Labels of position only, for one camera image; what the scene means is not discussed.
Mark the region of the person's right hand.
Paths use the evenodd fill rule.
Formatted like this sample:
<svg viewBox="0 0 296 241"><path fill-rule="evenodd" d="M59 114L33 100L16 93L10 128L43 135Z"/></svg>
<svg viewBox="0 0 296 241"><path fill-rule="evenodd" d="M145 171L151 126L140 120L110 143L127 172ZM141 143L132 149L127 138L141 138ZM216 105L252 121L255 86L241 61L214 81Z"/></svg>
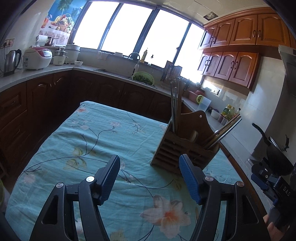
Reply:
<svg viewBox="0 0 296 241"><path fill-rule="evenodd" d="M269 236L270 236L271 241L280 241L281 238L284 236L284 233L281 232L280 230L278 230L274 226L274 223L273 222L270 222L269 223L269 216L268 216L268 214L263 217L263 220L264 220L264 222L266 224L266 227L267 227L267 230L268 230L268 233L269 233Z"/></svg>

